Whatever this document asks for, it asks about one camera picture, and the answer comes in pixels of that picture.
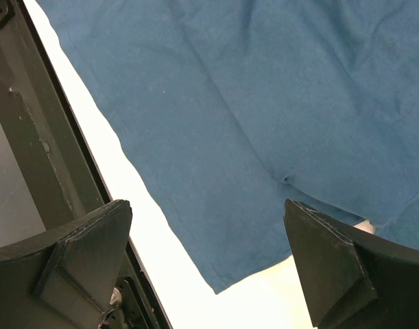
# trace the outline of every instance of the metal bolt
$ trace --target metal bolt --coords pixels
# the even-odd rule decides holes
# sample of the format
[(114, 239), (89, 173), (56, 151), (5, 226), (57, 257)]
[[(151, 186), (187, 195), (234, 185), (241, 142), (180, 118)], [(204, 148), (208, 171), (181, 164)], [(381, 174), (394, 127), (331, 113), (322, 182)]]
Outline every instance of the metal bolt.
[(122, 295), (118, 288), (113, 288), (112, 298), (110, 299), (110, 305), (114, 307), (120, 307), (122, 303)]

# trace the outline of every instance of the blue cloth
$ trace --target blue cloth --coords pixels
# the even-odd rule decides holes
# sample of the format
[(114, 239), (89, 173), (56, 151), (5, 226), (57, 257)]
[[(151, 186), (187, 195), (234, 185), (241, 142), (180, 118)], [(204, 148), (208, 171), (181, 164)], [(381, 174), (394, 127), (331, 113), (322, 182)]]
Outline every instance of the blue cloth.
[(38, 2), (215, 292), (287, 198), (419, 248), (419, 0)]

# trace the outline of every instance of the blue fabric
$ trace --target blue fabric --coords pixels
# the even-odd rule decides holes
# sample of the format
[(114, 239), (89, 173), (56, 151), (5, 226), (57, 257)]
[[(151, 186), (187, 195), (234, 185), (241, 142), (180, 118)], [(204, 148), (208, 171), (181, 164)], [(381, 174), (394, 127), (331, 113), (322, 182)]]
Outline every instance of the blue fabric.
[(215, 292), (287, 198), (419, 249), (419, 0), (38, 2)]

